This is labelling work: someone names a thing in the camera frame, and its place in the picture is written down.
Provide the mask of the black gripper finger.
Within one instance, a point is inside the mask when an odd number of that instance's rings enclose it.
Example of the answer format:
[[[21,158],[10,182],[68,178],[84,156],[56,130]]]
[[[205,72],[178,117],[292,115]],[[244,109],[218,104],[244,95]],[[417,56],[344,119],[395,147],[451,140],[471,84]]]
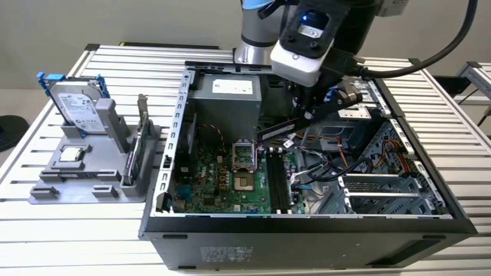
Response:
[[[292,84],[292,110],[291,119],[304,117],[304,112],[309,112],[313,119],[323,120],[325,114],[317,110],[324,105],[325,88],[319,86],[304,87],[300,84]]]
[[[361,100],[361,92],[352,83],[337,83],[335,86],[325,88],[324,105],[317,110],[325,114],[327,118],[329,114],[359,104]],[[309,112],[304,112],[304,117],[295,119],[293,131],[304,129],[320,121],[313,119]]]

